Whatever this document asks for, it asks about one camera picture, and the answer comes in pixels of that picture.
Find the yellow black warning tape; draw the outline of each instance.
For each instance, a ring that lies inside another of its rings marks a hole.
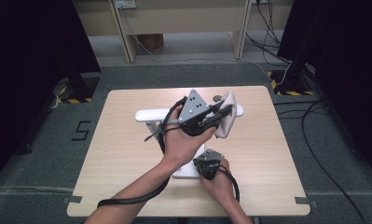
[[[66,92],[67,85],[64,86],[61,90],[60,96],[63,95],[64,92]],[[90,103],[92,98],[83,98],[83,99],[63,99],[60,97],[60,103],[64,104],[80,104],[80,103]]]
[[[271,82],[270,85],[272,86],[273,92],[277,95],[292,95],[292,96],[298,96],[298,95],[313,95],[313,91],[280,91],[278,88],[278,85],[276,84],[276,81],[271,78],[272,72],[267,72],[268,77],[270,78]]]

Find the forearm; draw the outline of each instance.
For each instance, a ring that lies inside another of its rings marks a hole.
[[[160,162],[112,198],[129,199],[151,193],[170,177],[174,171],[174,167]],[[131,223],[144,206],[145,202],[101,206],[89,217],[86,223]]]
[[[233,224],[252,223],[252,220],[244,213],[241,205],[234,198],[219,202],[228,214]]]

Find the hand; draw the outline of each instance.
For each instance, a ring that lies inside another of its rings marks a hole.
[[[170,119],[178,119],[183,106],[179,105],[173,110]],[[165,130],[179,127],[178,124],[170,124]],[[215,127],[206,130],[198,136],[190,136],[181,129],[170,130],[165,134],[165,154],[162,161],[171,165],[174,171],[191,161],[198,148],[212,138]]]
[[[229,162],[226,159],[222,159],[220,165],[226,167],[230,172]],[[210,196],[219,203],[235,199],[232,182],[221,172],[217,172],[212,180],[205,179],[203,175],[200,175],[200,183],[206,188]]]

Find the wall outlet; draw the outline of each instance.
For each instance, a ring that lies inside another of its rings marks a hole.
[[[136,8],[136,2],[135,0],[117,0],[116,8],[117,9]]]
[[[260,0],[260,5],[261,4],[269,4],[269,3],[273,3],[273,0]],[[252,0],[252,4],[253,5],[257,5],[257,1],[256,0]]]

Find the black curtain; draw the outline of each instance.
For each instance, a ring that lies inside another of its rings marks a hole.
[[[352,150],[372,166],[372,0],[296,0],[278,55],[315,66]]]
[[[0,0],[0,171],[31,140],[64,77],[100,72],[71,0]]]

